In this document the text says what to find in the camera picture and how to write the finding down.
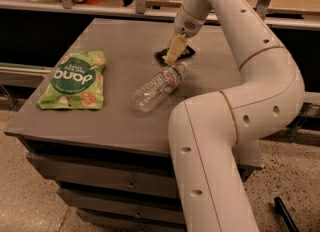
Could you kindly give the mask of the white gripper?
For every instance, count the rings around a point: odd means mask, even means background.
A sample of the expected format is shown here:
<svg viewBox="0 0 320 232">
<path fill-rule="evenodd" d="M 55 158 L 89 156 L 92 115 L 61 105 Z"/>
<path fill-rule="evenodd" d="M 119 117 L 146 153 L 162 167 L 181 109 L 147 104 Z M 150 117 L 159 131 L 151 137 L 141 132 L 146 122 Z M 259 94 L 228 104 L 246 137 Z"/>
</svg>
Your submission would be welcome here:
<svg viewBox="0 0 320 232">
<path fill-rule="evenodd" d="M 187 38 L 198 34 L 206 20 L 206 10 L 200 6 L 182 4 L 174 20 L 174 31 L 177 33 L 169 42 L 165 56 L 167 65 L 172 66 L 187 46 Z"/>
</svg>

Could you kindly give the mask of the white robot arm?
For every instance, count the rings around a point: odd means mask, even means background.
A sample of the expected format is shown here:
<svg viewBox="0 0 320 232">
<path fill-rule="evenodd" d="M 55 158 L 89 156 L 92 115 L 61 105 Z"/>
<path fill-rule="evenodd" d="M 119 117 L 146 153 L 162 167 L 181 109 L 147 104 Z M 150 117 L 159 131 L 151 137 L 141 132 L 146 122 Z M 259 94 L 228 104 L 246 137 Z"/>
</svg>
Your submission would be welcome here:
<svg viewBox="0 0 320 232">
<path fill-rule="evenodd" d="M 168 139 L 187 232 L 259 232 L 232 150 L 288 125 L 304 101 L 289 51 L 246 0 L 184 0 L 175 31 L 192 37 L 214 12 L 242 84 L 189 98 Z"/>
</svg>

